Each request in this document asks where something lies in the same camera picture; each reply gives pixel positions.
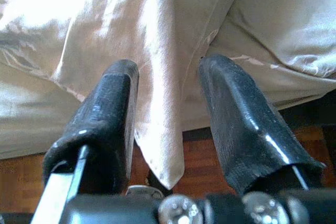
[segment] wooden floor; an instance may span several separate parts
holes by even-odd
[[[310,155],[327,165],[323,184],[336,187],[336,177],[321,129],[309,127],[295,134]],[[185,172],[174,187],[175,193],[192,197],[233,193],[224,180],[211,139],[185,141],[184,156]],[[149,168],[138,147],[134,149],[133,157],[131,184],[145,184]],[[0,161],[0,212],[34,212],[43,191],[42,161],[42,154]]]

